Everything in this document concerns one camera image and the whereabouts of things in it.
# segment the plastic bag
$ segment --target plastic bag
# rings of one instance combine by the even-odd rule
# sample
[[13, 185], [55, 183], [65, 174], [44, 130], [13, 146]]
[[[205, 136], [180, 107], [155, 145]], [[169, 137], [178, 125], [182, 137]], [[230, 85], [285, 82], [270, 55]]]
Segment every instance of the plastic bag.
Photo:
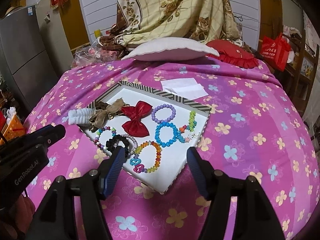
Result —
[[275, 40], [263, 37], [260, 54], [271, 63], [272, 67], [284, 71], [290, 50], [291, 46], [282, 39], [282, 33], [280, 33]]
[[9, 110], [7, 110], [7, 125], [11, 122], [12, 118], [17, 114], [15, 107], [10, 107]]
[[71, 68], [115, 60], [117, 60], [117, 52], [102, 49], [95, 40], [90, 46], [76, 50], [75, 59], [71, 64]]

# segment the gray refrigerator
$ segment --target gray refrigerator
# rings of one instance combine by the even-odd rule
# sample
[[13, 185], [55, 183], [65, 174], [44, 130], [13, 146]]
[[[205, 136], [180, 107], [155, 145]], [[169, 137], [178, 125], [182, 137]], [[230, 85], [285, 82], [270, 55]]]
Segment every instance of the gray refrigerator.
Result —
[[0, 20], [0, 72], [26, 114], [58, 82], [35, 6], [16, 8]]

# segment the pink bedspread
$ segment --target pink bedspread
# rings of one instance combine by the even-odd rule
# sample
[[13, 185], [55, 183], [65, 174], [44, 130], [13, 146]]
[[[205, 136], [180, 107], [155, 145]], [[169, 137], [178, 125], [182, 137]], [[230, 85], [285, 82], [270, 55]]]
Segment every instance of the pink bedspread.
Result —
[[[318, 165], [305, 125], [262, 62], [246, 70], [209, 59], [180, 64], [125, 60], [65, 72], [26, 120], [29, 132], [59, 123], [67, 130], [65, 138], [50, 147], [48, 166], [28, 186], [35, 205], [55, 177], [79, 177], [105, 158], [76, 125], [68, 125], [68, 110], [86, 107], [119, 80], [162, 89], [161, 80], [186, 77], [195, 78], [209, 94], [196, 101], [212, 107], [198, 145], [202, 158], [229, 176], [255, 176], [285, 237], [297, 234], [319, 200]], [[85, 239], [79, 208], [76, 202], [79, 236]], [[186, 166], [165, 195], [121, 171], [102, 208], [114, 239], [197, 239], [209, 203], [199, 195]], [[232, 198], [230, 221], [235, 214]], [[228, 223], [225, 239], [231, 239], [233, 226]]]

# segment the ruffled red cushion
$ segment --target ruffled red cushion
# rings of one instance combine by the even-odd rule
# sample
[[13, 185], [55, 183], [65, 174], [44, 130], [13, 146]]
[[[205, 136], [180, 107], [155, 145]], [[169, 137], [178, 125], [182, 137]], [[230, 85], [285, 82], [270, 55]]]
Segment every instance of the ruffled red cushion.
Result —
[[209, 57], [216, 58], [222, 62], [226, 62], [242, 68], [254, 68], [259, 65], [258, 60], [253, 54], [245, 51], [239, 46], [226, 40], [209, 41], [207, 44], [210, 48], [216, 49], [220, 56], [207, 54]]

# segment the red shopping bag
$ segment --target red shopping bag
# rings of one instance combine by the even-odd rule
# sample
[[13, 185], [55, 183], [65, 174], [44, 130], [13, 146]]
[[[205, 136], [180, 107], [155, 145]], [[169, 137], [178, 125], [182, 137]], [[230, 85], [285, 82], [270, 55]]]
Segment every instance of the red shopping bag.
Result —
[[280, 71], [284, 71], [288, 60], [290, 45], [282, 39], [282, 33], [275, 39], [264, 36], [260, 54]]

